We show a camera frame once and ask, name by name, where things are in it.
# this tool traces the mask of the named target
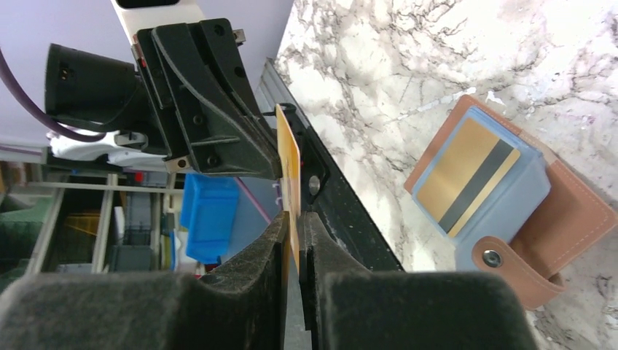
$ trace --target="black magnetic stripe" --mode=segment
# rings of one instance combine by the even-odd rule
[[[513,147],[508,143],[499,140],[498,143],[492,148],[485,160],[481,163],[481,166],[472,175],[472,178],[463,190],[459,193],[457,198],[448,207],[446,213],[442,216],[438,225],[446,232],[450,231],[455,225],[457,220],[468,209],[472,201],[479,195],[479,192],[483,189],[487,181],[495,174],[500,168],[506,157],[511,154]]]

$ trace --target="white marble surface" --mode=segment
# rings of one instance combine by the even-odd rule
[[[462,93],[550,145],[618,200],[618,6],[612,0],[296,0],[276,61],[408,271],[453,248],[402,185]],[[618,236],[563,270],[528,313],[542,349],[618,349]]]

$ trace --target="black cylinder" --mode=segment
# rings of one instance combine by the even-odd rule
[[[142,119],[149,105],[132,63],[51,44],[45,110],[61,123],[104,132]]]

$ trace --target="wallet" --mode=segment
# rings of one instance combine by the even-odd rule
[[[542,152],[547,163],[549,194],[515,237],[505,242],[495,236],[484,236],[470,251],[479,270],[500,275],[522,305],[532,310],[565,290],[560,270],[611,232],[618,217],[549,147],[468,95],[459,99],[404,183],[409,193],[455,126],[474,106]],[[487,263],[488,254],[498,256],[500,263]]]

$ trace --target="blue bin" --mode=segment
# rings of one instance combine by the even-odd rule
[[[227,253],[237,205],[234,179],[187,174],[180,225],[189,230],[188,257],[216,264]]]

